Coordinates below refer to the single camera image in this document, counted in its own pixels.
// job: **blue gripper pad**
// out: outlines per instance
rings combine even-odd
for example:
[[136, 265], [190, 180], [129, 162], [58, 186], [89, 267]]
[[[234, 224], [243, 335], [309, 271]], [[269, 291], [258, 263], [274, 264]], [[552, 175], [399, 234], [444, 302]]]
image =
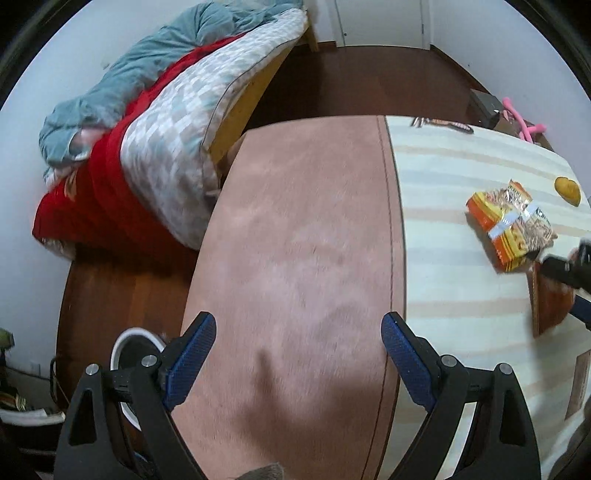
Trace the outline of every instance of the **blue gripper pad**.
[[382, 341], [413, 402], [431, 411], [435, 396], [429, 370], [398, 326], [398, 320], [390, 313], [382, 319]]
[[169, 411], [183, 403], [216, 339], [216, 321], [210, 313], [168, 371], [164, 406]]

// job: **wooden bed frame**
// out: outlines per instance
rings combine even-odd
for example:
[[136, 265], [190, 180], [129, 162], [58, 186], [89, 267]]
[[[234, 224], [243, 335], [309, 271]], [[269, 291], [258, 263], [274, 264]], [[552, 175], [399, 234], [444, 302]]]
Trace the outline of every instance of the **wooden bed frame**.
[[[302, 35], [301, 40], [310, 46], [312, 52], [318, 52], [318, 42], [316, 35], [310, 22], [310, 13], [306, 11], [307, 29]], [[216, 166], [217, 172], [222, 177], [225, 173], [224, 166], [220, 164], [226, 153], [232, 148], [234, 143], [241, 137], [248, 120], [250, 119], [254, 109], [256, 108], [263, 93], [269, 86], [272, 78], [283, 64], [285, 58], [291, 52], [293, 45], [283, 49], [283, 51], [275, 57], [269, 65], [258, 72], [248, 85], [244, 88], [240, 98], [234, 104], [232, 109], [228, 112], [216, 133], [211, 146], [209, 147], [210, 158]]]

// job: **striped tablecloth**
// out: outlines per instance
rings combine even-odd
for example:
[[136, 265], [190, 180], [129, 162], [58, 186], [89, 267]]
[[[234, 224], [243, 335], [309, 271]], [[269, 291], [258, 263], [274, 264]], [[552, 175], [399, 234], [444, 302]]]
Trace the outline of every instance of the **striped tablecloth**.
[[[591, 332], [570, 315], [539, 338], [532, 335], [528, 283], [523, 273], [497, 273], [466, 220], [466, 201], [514, 179], [531, 193], [558, 239], [546, 252], [567, 256], [591, 229], [587, 200], [579, 207], [554, 190], [558, 176], [576, 179], [555, 153], [497, 132], [466, 135], [448, 128], [409, 127], [387, 117], [400, 179], [407, 255], [406, 320], [435, 350], [467, 367], [511, 364], [521, 384], [537, 436], [543, 477], [566, 451], [583, 420], [583, 408], [565, 420], [575, 360], [591, 349]], [[591, 393], [587, 383], [584, 398]], [[474, 404], [466, 406], [439, 478], [453, 473]], [[400, 388], [379, 478], [387, 478], [425, 417]]]

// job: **white wall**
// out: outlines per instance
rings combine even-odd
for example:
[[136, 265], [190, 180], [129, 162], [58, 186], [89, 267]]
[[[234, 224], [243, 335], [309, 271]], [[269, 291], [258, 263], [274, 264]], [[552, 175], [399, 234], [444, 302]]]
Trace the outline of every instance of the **white wall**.
[[308, 7], [312, 27], [319, 42], [334, 41], [336, 39], [335, 31], [340, 36], [340, 28], [335, 25], [335, 22], [338, 22], [336, 10], [334, 12], [330, 10], [331, 8], [335, 9], [334, 0], [304, 0], [304, 5]]
[[493, 95], [508, 96], [591, 194], [591, 102], [550, 43], [505, 0], [433, 0], [433, 44]]
[[43, 196], [38, 148], [45, 116], [92, 87], [104, 67], [192, 0], [93, 0], [43, 47], [0, 111], [0, 326], [13, 332], [11, 366], [48, 375], [70, 263], [31, 236]]

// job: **orange snack bag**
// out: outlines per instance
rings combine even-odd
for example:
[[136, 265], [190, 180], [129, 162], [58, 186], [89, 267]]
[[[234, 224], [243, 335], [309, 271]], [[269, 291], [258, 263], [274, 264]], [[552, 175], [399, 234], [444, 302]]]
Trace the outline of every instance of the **orange snack bag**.
[[511, 271], [526, 255], [546, 247], [556, 237], [544, 212], [516, 181], [505, 188], [476, 192], [466, 206], [495, 247], [499, 266]]

